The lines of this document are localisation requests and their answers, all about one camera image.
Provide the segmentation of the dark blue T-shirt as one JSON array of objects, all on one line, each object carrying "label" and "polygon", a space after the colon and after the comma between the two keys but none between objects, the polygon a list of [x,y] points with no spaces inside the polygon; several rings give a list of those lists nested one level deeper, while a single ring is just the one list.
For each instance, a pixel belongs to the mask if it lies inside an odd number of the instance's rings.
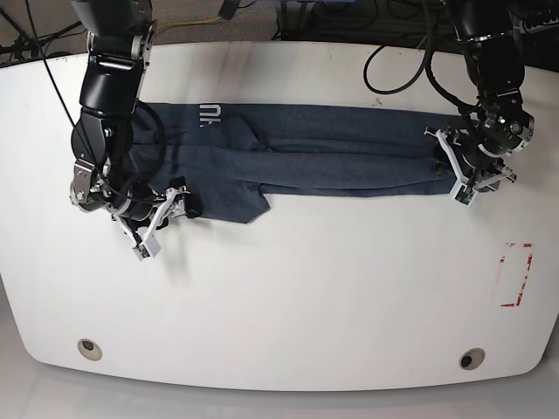
[{"label": "dark blue T-shirt", "polygon": [[167,149],[150,179],[163,191],[183,177],[206,219],[249,223],[267,196],[445,195],[427,127],[458,117],[396,109],[278,104],[156,103]]}]

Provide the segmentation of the red tape rectangle marking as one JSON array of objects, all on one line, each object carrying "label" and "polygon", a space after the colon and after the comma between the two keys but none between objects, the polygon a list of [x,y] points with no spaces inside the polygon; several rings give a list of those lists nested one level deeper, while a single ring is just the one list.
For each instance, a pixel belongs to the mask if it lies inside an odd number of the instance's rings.
[{"label": "red tape rectangle marking", "polygon": [[532,243],[506,243],[501,254],[494,287],[499,307],[512,308],[521,303],[534,255]]}]

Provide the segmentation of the grey power strip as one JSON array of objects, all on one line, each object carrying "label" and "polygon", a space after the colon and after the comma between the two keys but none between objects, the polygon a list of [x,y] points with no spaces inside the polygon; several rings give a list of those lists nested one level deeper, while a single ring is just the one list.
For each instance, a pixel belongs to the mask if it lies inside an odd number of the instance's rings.
[{"label": "grey power strip", "polygon": [[521,32],[532,35],[538,32],[558,27],[558,6],[554,5],[546,10],[539,10],[532,16],[521,21]]}]

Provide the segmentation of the black tripod stand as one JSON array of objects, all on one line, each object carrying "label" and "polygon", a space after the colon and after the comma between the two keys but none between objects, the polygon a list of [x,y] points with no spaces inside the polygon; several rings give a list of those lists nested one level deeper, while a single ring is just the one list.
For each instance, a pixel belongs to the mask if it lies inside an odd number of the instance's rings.
[{"label": "black tripod stand", "polygon": [[23,64],[39,58],[39,51],[47,54],[51,44],[64,38],[71,38],[86,33],[80,21],[65,28],[38,36],[38,41],[28,34],[4,9],[1,9],[1,19],[4,20],[16,33],[17,37],[9,46],[1,46],[1,55],[8,58],[1,63],[1,67]]}]

